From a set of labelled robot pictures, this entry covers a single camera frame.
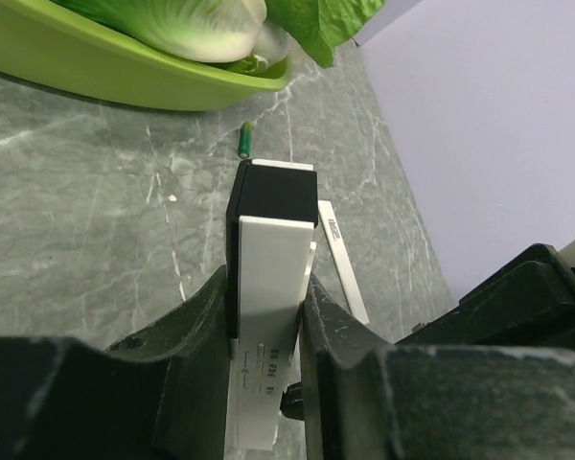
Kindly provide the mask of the white remote battery cover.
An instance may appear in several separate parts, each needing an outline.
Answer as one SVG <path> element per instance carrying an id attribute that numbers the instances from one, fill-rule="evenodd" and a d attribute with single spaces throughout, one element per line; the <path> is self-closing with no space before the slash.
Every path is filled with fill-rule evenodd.
<path id="1" fill-rule="evenodd" d="M 334 212 L 334 207 L 328 200 L 319 200 L 318 213 L 333 255 L 334 265 L 343 288 L 349 311 L 360 323 L 369 325 L 369 315 L 361 296 L 343 234 Z"/>

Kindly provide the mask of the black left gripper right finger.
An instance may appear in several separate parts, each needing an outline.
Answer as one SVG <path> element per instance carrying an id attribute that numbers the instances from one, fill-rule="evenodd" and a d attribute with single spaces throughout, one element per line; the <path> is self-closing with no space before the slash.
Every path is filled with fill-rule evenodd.
<path id="1" fill-rule="evenodd" d="M 393 345 L 311 279 L 300 357 L 310 459 L 575 459 L 575 352 Z"/>

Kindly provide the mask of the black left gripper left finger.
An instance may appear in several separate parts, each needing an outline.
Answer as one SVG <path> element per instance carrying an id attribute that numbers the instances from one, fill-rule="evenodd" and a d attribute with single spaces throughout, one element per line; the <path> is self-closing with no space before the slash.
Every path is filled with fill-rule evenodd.
<path id="1" fill-rule="evenodd" d="M 100 350 L 0 336 L 0 459 L 220 459 L 229 346 L 226 271 Z"/>

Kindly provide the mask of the slim white remote control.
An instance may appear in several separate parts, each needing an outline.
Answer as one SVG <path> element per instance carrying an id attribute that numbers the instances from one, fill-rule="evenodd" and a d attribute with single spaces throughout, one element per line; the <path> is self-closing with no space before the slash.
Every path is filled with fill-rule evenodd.
<path id="1" fill-rule="evenodd" d="M 225 215 L 231 424 L 241 449 L 271 450 L 316 250 L 310 164 L 240 162 Z"/>

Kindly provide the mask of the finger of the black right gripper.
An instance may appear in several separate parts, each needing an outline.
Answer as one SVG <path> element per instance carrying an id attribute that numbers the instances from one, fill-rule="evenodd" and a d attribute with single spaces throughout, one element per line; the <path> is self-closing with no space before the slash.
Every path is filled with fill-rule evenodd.
<path id="1" fill-rule="evenodd" d="M 559 345 L 575 350 L 575 267 L 536 243 L 401 345 Z"/>

